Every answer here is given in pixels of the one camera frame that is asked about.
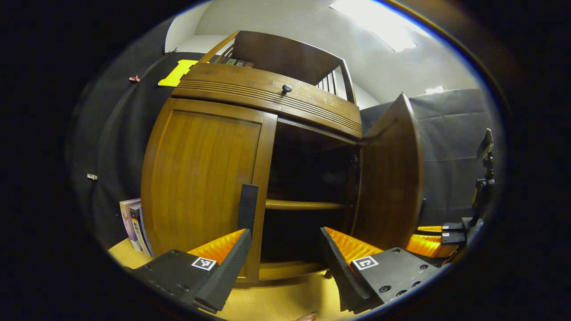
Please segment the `pale purple book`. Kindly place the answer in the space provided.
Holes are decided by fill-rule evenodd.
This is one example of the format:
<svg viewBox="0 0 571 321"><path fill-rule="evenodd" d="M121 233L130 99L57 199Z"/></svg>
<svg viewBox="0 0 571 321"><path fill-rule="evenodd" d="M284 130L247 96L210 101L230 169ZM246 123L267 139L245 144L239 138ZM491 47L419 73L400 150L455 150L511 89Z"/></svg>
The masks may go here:
<svg viewBox="0 0 571 321"><path fill-rule="evenodd" d="M132 246L137 252L141 252L141 246L137 240L136 232L132 225L130 207L140 204L141 199L130 199L125 201L120 201L120 211L123 220L124 227L126 228L128 239L130 240Z"/></svg>

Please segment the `wooden double-door shoe cabinet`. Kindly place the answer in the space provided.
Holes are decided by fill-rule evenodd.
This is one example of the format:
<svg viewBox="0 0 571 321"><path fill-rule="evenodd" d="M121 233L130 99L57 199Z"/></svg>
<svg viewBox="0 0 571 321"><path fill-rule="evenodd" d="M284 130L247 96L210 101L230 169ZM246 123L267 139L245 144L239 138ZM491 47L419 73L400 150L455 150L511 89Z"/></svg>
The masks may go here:
<svg viewBox="0 0 571 321"><path fill-rule="evenodd" d="M198 63L225 65L229 58L251 62L253 69L316 86L356 105L345 60L308 43L239 30L212 48ZM180 77L175 88L187 73ZM177 97L171 93L169 98ZM345 204L345 209L265 209L259 280L255 283L324 270L317 244L322 227L352 236L360 184L359 142L369 130L362 129L362 137L356 140L308 122L270 113L277 115L278 120L267 199L340 203Z"/></svg>

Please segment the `ceiling light panel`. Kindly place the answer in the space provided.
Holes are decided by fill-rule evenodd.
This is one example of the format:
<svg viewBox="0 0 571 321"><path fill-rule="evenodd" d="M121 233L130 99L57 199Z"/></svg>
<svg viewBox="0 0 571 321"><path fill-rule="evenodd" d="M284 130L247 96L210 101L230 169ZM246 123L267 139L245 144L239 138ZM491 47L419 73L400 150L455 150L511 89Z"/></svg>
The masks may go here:
<svg viewBox="0 0 571 321"><path fill-rule="evenodd" d="M432 38L412 20L375 0L336 0L329 8L359 24L394 52L417 47L413 37Z"/></svg>

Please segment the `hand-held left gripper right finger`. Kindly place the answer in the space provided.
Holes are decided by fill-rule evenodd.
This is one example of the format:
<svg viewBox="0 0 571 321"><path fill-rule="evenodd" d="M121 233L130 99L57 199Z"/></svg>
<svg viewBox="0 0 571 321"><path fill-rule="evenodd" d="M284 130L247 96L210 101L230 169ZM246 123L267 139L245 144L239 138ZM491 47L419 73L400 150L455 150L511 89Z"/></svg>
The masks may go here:
<svg viewBox="0 0 571 321"><path fill-rule="evenodd" d="M337 285L341 311L359 314L415 293L441 268L393 247L379 250L352 236L320 228L324 260Z"/></svg>

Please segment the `dark book with orange print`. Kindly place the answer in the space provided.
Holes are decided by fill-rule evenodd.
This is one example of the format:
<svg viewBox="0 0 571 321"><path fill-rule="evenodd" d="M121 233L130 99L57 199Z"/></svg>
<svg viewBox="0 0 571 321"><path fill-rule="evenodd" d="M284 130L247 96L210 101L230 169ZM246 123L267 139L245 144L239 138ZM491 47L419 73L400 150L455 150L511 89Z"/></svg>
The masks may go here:
<svg viewBox="0 0 571 321"><path fill-rule="evenodd" d="M147 245L147 239L145 237L145 230L141 223L141 204L130 206L130 217L131 223L134 227L137 242L141 250L149 257L153 257L152 251Z"/></svg>

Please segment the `wooden inner cabinet shelf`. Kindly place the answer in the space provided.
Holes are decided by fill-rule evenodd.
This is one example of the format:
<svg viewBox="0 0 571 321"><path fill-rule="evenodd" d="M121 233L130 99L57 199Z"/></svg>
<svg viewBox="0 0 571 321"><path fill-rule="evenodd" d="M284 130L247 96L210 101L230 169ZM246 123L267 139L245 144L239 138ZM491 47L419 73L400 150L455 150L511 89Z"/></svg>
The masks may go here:
<svg viewBox="0 0 571 321"><path fill-rule="evenodd" d="M265 209L269 210L341 210L345 204L332 202L302 202L267 199Z"/></svg>

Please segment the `wooden cabinet door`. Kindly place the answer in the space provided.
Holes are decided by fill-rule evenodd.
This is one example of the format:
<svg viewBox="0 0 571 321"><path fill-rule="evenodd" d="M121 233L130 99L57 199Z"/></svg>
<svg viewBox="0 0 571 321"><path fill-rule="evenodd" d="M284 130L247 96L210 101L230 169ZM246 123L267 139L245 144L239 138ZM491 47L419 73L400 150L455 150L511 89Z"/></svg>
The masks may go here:
<svg viewBox="0 0 571 321"><path fill-rule="evenodd" d="M141 172L141 209L155 255L189 251L236 231L241 189L257 185L252 248L239 278L258 282L277 120L231 104L166 100Z"/></svg>
<svg viewBox="0 0 571 321"><path fill-rule="evenodd" d="M383 250L405 248L422 209L424 157L418 121L404 93L367 130L359 148L351 235Z"/></svg>

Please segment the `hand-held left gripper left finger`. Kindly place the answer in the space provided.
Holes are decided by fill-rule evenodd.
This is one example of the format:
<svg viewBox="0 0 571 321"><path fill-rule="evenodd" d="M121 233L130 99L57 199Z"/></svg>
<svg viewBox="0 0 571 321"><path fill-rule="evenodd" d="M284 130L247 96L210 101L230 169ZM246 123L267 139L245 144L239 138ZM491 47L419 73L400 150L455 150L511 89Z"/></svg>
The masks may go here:
<svg viewBox="0 0 571 321"><path fill-rule="evenodd" d="M127 272L184 307L222 311L252 245L249 228L191 251L169 250Z"/></svg>

